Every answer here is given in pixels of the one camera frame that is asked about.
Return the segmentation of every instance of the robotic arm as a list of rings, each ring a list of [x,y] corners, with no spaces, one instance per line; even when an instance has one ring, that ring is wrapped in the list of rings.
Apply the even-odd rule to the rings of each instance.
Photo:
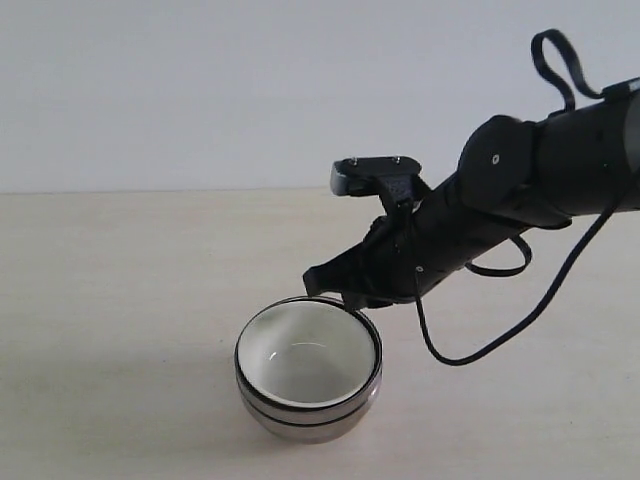
[[[599,102],[576,109],[572,89],[544,58],[544,40],[560,52],[576,89]],[[538,73],[564,97],[564,108],[537,122],[493,116],[471,135],[456,171],[437,187],[420,179],[421,167],[409,157],[333,164],[335,195],[377,195],[385,215],[360,243],[304,273],[308,295],[338,293],[350,310],[416,302],[431,352],[444,363],[465,365],[542,313],[579,253],[614,213],[640,210],[640,78],[595,92],[573,47],[555,29],[534,36],[531,53]],[[566,228],[572,217],[592,214],[598,219],[525,320],[464,359],[446,359],[433,348],[422,310],[425,294],[462,268],[485,276],[517,275],[532,259],[524,232]],[[473,263],[507,240],[523,253],[522,266],[491,270]]]

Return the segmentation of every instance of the bowl rim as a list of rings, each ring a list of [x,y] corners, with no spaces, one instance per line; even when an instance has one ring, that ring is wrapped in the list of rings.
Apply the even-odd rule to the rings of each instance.
[[[357,321],[359,321],[364,326],[364,328],[367,331],[367,333],[369,334],[369,337],[370,337],[370,339],[371,339],[371,341],[373,343],[373,349],[374,349],[373,368],[371,369],[369,377],[360,386],[360,388],[358,388],[355,392],[353,392],[351,395],[347,396],[346,398],[341,398],[340,400],[338,400],[336,402],[329,401],[329,402],[322,402],[320,405],[318,405],[318,404],[309,404],[308,406],[305,406],[304,404],[289,404],[289,403],[278,402],[277,400],[273,399],[270,396],[265,395],[263,392],[258,390],[248,380],[248,378],[246,377],[246,375],[242,371],[242,368],[240,366],[240,359],[239,359],[239,355],[238,355],[238,347],[239,347],[242,335],[244,334],[245,330],[249,327],[251,322],[256,317],[258,317],[259,315],[261,315],[262,313],[264,313],[265,311],[267,311],[267,310],[269,310],[271,308],[277,307],[279,305],[287,304],[287,303],[296,303],[296,302],[323,303],[325,305],[330,305],[332,307],[338,308],[338,309],[348,313],[352,317],[354,317]],[[271,305],[268,305],[268,306],[262,308],[255,315],[253,315],[251,317],[251,319],[244,325],[244,327],[240,331],[240,334],[238,335],[238,339],[237,339],[236,344],[235,344],[234,355],[233,356],[234,356],[234,366],[235,366],[236,376],[238,378],[238,381],[242,382],[243,386],[249,391],[249,393],[251,395],[253,395],[254,397],[256,397],[259,401],[265,403],[266,405],[268,405],[268,406],[270,406],[272,408],[275,408],[275,409],[281,410],[281,411],[289,411],[289,412],[321,412],[321,411],[326,411],[326,410],[330,410],[330,409],[334,409],[334,408],[339,408],[340,406],[345,405],[345,404],[353,401],[353,399],[358,398],[360,395],[362,395],[363,392],[365,392],[365,391],[367,391],[369,389],[371,384],[378,377],[378,375],[380,373],[380,370],[382,369],[382,338],[380,337],[380,333],[376,329],[376,327],[373,324],[373,322],[369,319],[369,317],[367,317],[360,310],[355,310],[355,311],[347,310],[345,304],[343,302],[341,302],[340,300],[336,299],[336,298],[327,297],[327,296],[313,296],[313,297],[310,297],[310,296],[296,296],[296,297],[284,298],[282,300],[274,302]]]

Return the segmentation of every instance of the stainless steel bowl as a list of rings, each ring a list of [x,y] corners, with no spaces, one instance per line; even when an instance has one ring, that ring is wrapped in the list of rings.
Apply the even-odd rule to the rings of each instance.
[[[243,328],[234,358],[249,413],[274,435],[301,443],[349,432],[382,380],[382,341],[373,323],[328,297],[266,307]]]

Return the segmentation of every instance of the white wall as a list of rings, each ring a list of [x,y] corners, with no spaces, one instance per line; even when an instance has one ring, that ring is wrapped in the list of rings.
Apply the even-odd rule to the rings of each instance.
[[[393,153],[437,183],[491,115],[561,105],[538,31],[597,88],[640,74],[637,5],[4,0],[0,191],[324,186],[334,160]]]

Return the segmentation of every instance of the light wood tabletop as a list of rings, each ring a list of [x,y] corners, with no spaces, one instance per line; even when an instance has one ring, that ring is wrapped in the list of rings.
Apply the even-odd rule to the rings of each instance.
[[[380,396],[351,433],[290,445],[244,410],[232,354],[266,305],[358,242],[377,200],[328,189],[0,197],[0,478],[625,479],[640,468],[640,215],[615,217],[540,320],[477,364],[437,363],[411,305],[367,311]],[[588,227],[526,235],[514,279],[424,298],[436,345],[524,317]],[[500,246],[483,264],[519,262]]]

